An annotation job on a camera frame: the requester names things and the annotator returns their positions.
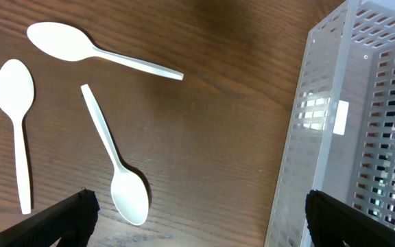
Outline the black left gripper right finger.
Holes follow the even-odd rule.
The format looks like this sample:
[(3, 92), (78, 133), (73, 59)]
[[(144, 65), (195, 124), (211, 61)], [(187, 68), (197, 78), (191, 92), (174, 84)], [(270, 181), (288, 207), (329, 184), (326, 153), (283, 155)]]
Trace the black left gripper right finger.
[(311, 190), (305, 200), (315, 247), (395, 247), (395, 231), (328, 194)]

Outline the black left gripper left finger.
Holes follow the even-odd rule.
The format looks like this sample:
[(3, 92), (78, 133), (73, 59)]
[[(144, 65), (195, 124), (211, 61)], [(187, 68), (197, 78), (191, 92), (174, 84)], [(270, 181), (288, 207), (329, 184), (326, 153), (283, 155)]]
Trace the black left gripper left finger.
[(83, 189), (0, 232), (0, 247), (86, 247), (95, 230), (99, 204), (94, 191)]

